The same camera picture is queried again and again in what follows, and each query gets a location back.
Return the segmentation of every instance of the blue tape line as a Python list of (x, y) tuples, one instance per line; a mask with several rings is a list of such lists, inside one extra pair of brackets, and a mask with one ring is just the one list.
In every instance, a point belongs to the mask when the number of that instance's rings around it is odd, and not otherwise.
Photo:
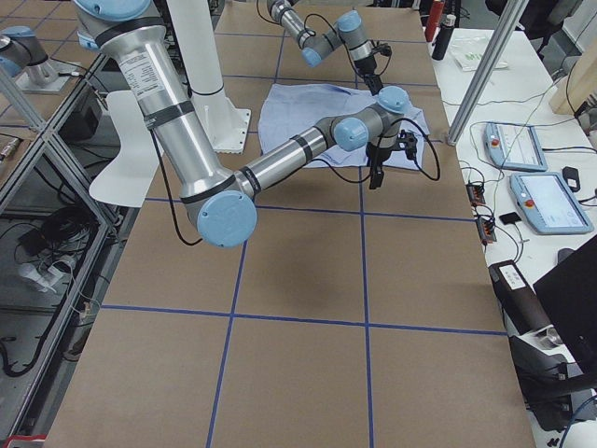
[[(251, 315), (251, 314), (231, 314), (218, 311), (203, 311), (203, 310), (189, 310), (184, 308), (158, 308), (152, 306), (137, 306), (137, 305), (117, 305), (117, 304), (103, 304), (103, 310), (117, 310), (117, 311), (135, 311), (142, 313), (164, 313), (172, 315), (205, 315), (208, 317), (228, 317), (240, 319), (254, 319), (254, 320), (271, 320), (281, 322), (298, 322), (303, 324), (319, 324), (319, 325), (340, 325), (345, 327), (365, 327), (365, 322), (352, 322), (349, 320), (334, 320), (334, 319), (311, 319), (302, 317), (288, 317), (283, 315)], [(461, 334), (480, 334), (485, 336), (507, 336), (503, 331), (494, 331), (490, 329), (450, 329), (442, 327), (425, 327), (413, 325), (399, 325), (399, 324), (384, 324), (369, 322), (370, 328), (376, 329), (404, 329), (411, 331), (428, 331), (435, 333), (461, 333)]]
[[(363, 169), (359, 166), (358, 178), (363, 179)], [(367, 241), (365, 233), (365, 203), (363, 194), (363, 183), (358, 184), (358, 199), (361, 216), (361, 260), (363, 263), (363, 307), (365, 310), (365, 355), (367, 362), (367, 402), (368, 402), (368, 424), (369, 424), (369, 448), (375, 447), (375, 425), (373, 420), (373, 385), (371, 379), (371, 343), (369, 335), (369, 298), (368, 298), (368, 277), (367, 277)]]
[(236, 314), (234, 317), (239, 319), (253, 319), (253, 320), (270, 320), (276, 322), (297, 322), (300, 324), (322, 324), (322, 325), (339, 325), (344, 327), (364, 327), (362, 322), (351, 322), (346, 320), (327, 320), (327, 319), (309, 319), (301, 317), (286, 317), (283, 315), (248, 315)]
[(481, 336), (507, 336), (505, 331), (494, 331), (490, 329), (448, 329), (442, 327), (420, 327), (412, 325), (395, 325), (395, 324), (369, 324), (375, 329), (405, 329), (409, 331), (427, 331), (434, 333), (456, 333), (456, 334), (478, 334)]
[(110, 303), (103, 303), (102, 309), (122, 311), (144, 311), (147, 313), (165, 313), (172, 315), (209, 315), (211, 317), (230, 317), (230, 313), (219, 313), (217, 311), (187, 310), (181, 308), (156, 308), (152, 306), (115, 305)]
[(282, 33), (282, 43), (280, 44), (280, 52), (278, 53), (278, 61), (276, 62), (276, 73), (273, 76), (273, 82), (276, 82), (278, 79), (278, 75), (280, 74), (280, 64), (282, 63), (282, 52), (284, 51), (284, 36), (286, 34), (286, 30)]
[(244, 256), (246, 255), (247, 242), (243, 243), (243, 252), (241, 253), (241, 261), (239, 263), (239, 271), (236, 276), (236, 285), (234, 286), (234, 297), (232, 299), (232, 306), (230, 308), (230, 318), (228, 322), (228, 330), (226, 332), (226, 340), (224, 342), (224, 352), (222, 353), (222, 360), (220, 362), (220, 371), (217, 375), (217, 386), (215, 387), (214, 406), (212, 408), (212, 417), (209, 422), (209, 432), (207, 433), (207, 441), (205, 448), (211, 448), (212, 439), (214, 437), (215, 417), (217, 415), (217, 406), (220, 401), (220, 392), (222, 390), (222, 381), (224, 379), (224, 370), (226, 368), (226, 361), (228, 359), (228, 351), (230, 346), (230, 336), (232, 334), (232, 325), (234, 324), (234, 312), (236, 310), (236, 302), (239, 297), (239, 290), (241, 289), (241, 278), (243, 277)]
[[(146, 198), (146, 201), (151, 203), (167, 203), (166, 198)], [(174, 199), (175, 203), (182, 203), (179, 199)], [(353, 215), (360, 216), (361, 212), (352, 212), (350, 210), (326, 210), (324, 208), (298, 208), (298, 207), (282, 207), (278, 205), (256, 205), (257, 209), (261, 210), (279, 210), (287, 212), (310, 212), (310, 213), (329, 213), (332, 215)], [(400, 217), (405, 219), (427, 219), (432, 221), (452, 221), (452, 222), (475, 222), (472, 217), (434, 217), (427, 215), (407, 215), (399, 213), (383, 213), (383, 212), (363, 212), (366, 217)]]

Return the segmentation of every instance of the towel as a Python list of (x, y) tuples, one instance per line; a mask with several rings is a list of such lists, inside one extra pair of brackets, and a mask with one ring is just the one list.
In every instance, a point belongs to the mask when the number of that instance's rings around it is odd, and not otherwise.
[[(258, 124), (259, 141), (263, 153), (266, 154), (274, 150), (288, 138), (312, 127), (323, 117), (353, 114), (373, 103), (375, 103), (375, 98), (369, 91), (359, 91), (330, 84), (299, 86), (274, 84), (261, 108)], [(421, 109), (412, 106), (405, 117), (414, 120), (425, 133), (429, 133)], [(403, 121), (401, 126), (404, 130), (412, 131), (417, 137), (417, 162), (422, 165), (423, 136), (411, 123)], [(318, 157), (336, 167), (367, 165), (365, 147), (347, 152), (334, 146)], [(384, 165), (417, 169), (412, 161), (407, 160), (404, 151), (393, 153)], [(325, 165), (320, 161), (314, 161), (307, 166), (315, 168)]]

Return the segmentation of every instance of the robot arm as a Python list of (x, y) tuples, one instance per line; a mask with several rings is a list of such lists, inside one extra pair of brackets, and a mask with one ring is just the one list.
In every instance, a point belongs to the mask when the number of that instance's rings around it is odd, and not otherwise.
[(268, 0), (268, 11), (274, 21), (283, 26), (295, 39), (305, 62), (315, 67), (335, 49), (344, 45), (348, 49), (356, 73), (365, 81), (371, 94), (376, 95), (383, 88), (383, 84), (380, 76), (375, 74), (375, 54), (381, 53), (390, 57), (390, 46), (373, 46), (355, 10), (342, 15), (323, 35), (317, 35), (314, 30), (305, 26), (305, 22), (292, 8), (297, 2), (298, 0)]
[(388, 87), (378, 103), (350, 117), (320, 120), (242, 169), (223, 167), (180, 83), (166, 48), (165, 27), (150, 0), (75, 0), (83, 33), (114, 58), (145, 117), (181, 180), (180, 198), (189, 219), (209, 243), (234, 246), (257, 224), (253, 199), (292, 175), (337, 143), (353, 150), (367, 142), (398, 138), (396, 119), (410, 105), (408, 95)]
[(58, 78), (48, 54), (35, 33), (26, 26), (12, 26), (0, 31), (0, 66), (12, 77), (25, 69), (31, 81), (42, 87)]

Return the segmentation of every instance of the white table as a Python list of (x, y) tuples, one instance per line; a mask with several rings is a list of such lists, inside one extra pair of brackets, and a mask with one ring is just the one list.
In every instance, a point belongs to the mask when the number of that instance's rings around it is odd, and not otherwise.
[[(457, 29), (454, 30), (452, 42), (459, 37), (491, 36), (492, 32), (491, 30)], [(484, 123), (477, 125), (475, 123), (487, 120), (525, 123), (528, 120), (530, 125), (545, 125), (560, 123), (571, 118), (571, 116), (555, 115), (551, 111), (548, 101), (556, 88), (549, 89), (552, 85), (551, 78), (524, 33), (516, 32), (513, 34), (503, 57), (508, 62), (508, 68), (494, 70), (490, 82), (479, 100), (479, 105), (473, 112), (465, 132), (456, 146), (459, 159), (465, 161), (463, 166), (466, 166), (467, 162), (470, 163), (471, 166), (479, 169), (487, 180), (497, 179), (499, 172), (497, 169), (482, 163), (477, 157), (475, 144), (479, 148), (480, 157), (485, 161), (489, 160), (483, 149), (481, 139)], [(447, 51), (443, 61), (434, 61), (434, 69), (437, 84), (441, 88), (446, 115), (448, 120), (451, 121), (458, 110), (458, 106), (448, 105), (447, 103), (460, 104), (462, 102), (474, 72), (463, 72), (458, 62), (451, 55), (450, 50)], [(539, 96), (524, 103), (482, 105), (490, 101), (523, 101), (546, 91), (544, 97)], [(536, 130), (542, 147), (590, 147), (588, 138), (575, 120), (550, 127), (537, 127)], [(547, 152), (546, 159), (549, 171), (560, 172), (566, 165), (578, 169), (581, 191), (576, 194), (577, 198), (585, 199), (594, 195), (597, 188), (597, 157), (594, 153), (588, 151), (585, 154), (573, 154), (570, 151)], [(468, 179), (469, 172), (470, 170), (463, 170), (465, 180)], [(508, 177), (510, 173), (505, 170), (506, 178), (504, 180), (497, 184), (494, 182), (486, 184), (485, 198), (488, 205), (494, 210), (496, 217), (508, 212), (517, 211), (520, 213), (509, 191)], [(472, 180), (480, 180), (478, 174), (470, 173), (470, 175)], [(584, 209), (593, 225), (597, 227), (597, 207), (584, 207)], [(519, 239), (512, 226), (503, 226), (499, 221), (498, 225), (502, 228), (507, 227), (506, 230), (515, 239)], [(559, 249), (563, 247), (576, 249), (595, 234), (594, 231), (584, 235), (537, 235), (524, 220), (518, 223), (518, 227), (523, 240), (528, 241), (524, 244), (523, 255), (517, 264), (531, 285), (555, 266)], [(516, 253), (514, 243), (507, 236), (500, 231), (497, 231), (496, 236), (498, 241), (487, 247), (486, 261), (488, 266), (505, 259), (513, 259)], [(555, 431), (543, 431), (531, 413), (529, 413), (529, 417), (532, 421), (537, 447), (543, 448), (551, 438), (562, 436)], [(573, 426), (564, 447), (590, 448), (595, 446), (595, 441), (597, 441), (597, 422), (579, 423)]]

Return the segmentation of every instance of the black band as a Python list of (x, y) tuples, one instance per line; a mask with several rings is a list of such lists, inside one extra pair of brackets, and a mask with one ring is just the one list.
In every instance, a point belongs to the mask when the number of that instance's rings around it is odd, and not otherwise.
[(217, 184), (215, 187), (204, 191), (203, 193), (194, 194), (193, 196), (188, 196), (186, 198), (180, 198), (182, 203), (198, 203), (207, 198), (211, 198), (212, 196), (216, 196), (217, 193), (221, 193), (225, 189), (228, 189), (230, 185), (236, 182), (236, 177), (231, 175), (228, 179), (226, 179), (221, 184)]
[(164, 21), (160, 17), (142, 17), (140, 19), (133, 19), (132, 21), (124, 21), (95, 37), (95, 43), (98, 47), (101, 47), (114, 37), (118, 37), (119, 35), (134, 31), (138, 28), (143, 28), (144, 26), (153, 25), (165, 26)]
[(300, 135), (295, 135), (294, 137), (290, 137), (289, 140), (294, 140), (295, 142), (297, 142), (300, 145), (300, 147), (302, 147), (302, 150), (305, 153), (305, 159), (307, 160), (307, 163), (312, 161), (313, 151), (311, 150), (311, 147), (309, 146), (309, 142), (307, 142), (307, 140), (305, 140)]
[(244, 174), (244, 176), (246, 177), (246, 180), (248, 180), (249, 184), (251, 184), (253, 193), (254, 194), (260, 193), (261, 192), (261, 184), (259, 184), (259, 180), (255, 176), (255, 173), (253, 173), (253, 171), (251, 171), (251, 168), (249, 168), (248, 166), (244, 166), (239, 171)]
[(280, 23), (282, 25), (282, 17), (284, 16), (284, 14), (288, 11), (292, 11), (292, 7), (283, 7), (282, 10), (278, 13), (278, 23)]
[(302, 39), (302, 37), (304, 35), (309, 35), (310, 37), (313, 37), (313, 35), (311, 34), (312, 30), (310, 30), (309, 28), (303, 28), (302, 30), (300, 30), (300, 33), (298, 33), (297, 35), (297, 43), (298, 46), (300, 47), (300, 49), (304, 48), (304, 45), (300, 45), (300, 39)]
[(190, 114), (195, 110), (193, 104), (190, 101), (185, 101), (178, 105), (171, 105), (165, 109), (154, 112), (145, 116), (146, 127), (149, 130), (155, 129), (162, 124), (166, 124), (173, 119), (178, 119), (183, 115)]
[(193, 88), (190, 88), (190, 91), (192, 91), (193, 93), (195, 93), (196, 95), (199, 96), (212, 96), (215, 95), (216, 93), (220, 93), (221, 91), (224, 90), (224, 84), (222, 84), (222, 87), (220, 87), (217, 91), (212, 91), (211, 93), (201, 93), (200, 91), (194, 91)]

